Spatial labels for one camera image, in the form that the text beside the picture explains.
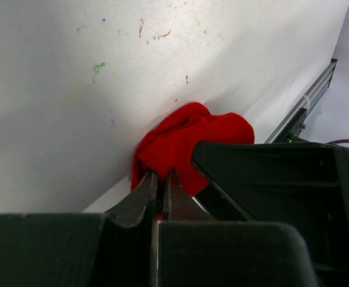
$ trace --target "red fabric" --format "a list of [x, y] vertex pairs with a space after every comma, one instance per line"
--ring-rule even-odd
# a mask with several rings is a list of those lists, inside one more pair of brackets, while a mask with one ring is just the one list
[[237, 114], [212, 115], [204, 105], [189, 103], [143, 138], [133, 159], [131, 190], [139, 185], [148, 169], [157, 172], [159, 181], [164, 183], [175, 168], [184, 190], [190, 196], [196, 195], [208, 185], [191, 164], [193, 149], [199, 142], [253, 144], [254, 131]]

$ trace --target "folded red cloth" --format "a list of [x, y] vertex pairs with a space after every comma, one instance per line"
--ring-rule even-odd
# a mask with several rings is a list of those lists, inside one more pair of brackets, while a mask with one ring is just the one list
[[133, 159], [131, 190], [151, 169], [164, 183], [175, 168], [184, 190], [195, 196], [208, 185], [192, 165], [193, 149], [199, 142], [253, 144], [254, 131], [240, 115], [212, 115], [200, 103], [189, 103], [164, 119], [141, 141]]

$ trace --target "white table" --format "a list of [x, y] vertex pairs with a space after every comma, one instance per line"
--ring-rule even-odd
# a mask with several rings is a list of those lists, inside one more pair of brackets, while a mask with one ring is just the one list
[[328, 65], [348, 3], [0, 0], [0, 212], [77, 212], [127, 185], [138, 142], [190, 101], [263, 142]]

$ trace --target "green paint mark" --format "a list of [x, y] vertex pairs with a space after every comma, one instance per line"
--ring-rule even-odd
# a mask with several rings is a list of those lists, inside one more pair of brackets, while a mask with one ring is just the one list
[[96, 83], [95, 79], [96, 79], [96, 76], [100, 74], [100, 68], [105, 67], [105, 66], [106, 65], [105, 65], [104, 62], [101, 63], [101, 64], [95, 64], [93, 66], [93, 73], [94, 73], [94, 75], [92, 76], [92, 82], [93, 83]]

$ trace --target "red paint mark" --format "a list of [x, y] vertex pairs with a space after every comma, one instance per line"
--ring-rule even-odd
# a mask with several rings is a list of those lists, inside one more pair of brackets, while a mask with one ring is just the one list
[[164, 34], [164, 35], [162, 35], [162, 37], [163, 37], [163, 38], [167, 37], [167, 36], [170, 34], [170, 31], [172, 31], [172, 30], [169, 30], [169, 32], [166, 33], [166, 34]]
[[143, 32], [144, 19], [140, 18], [139, 38], [141, 38], [141, 32]]

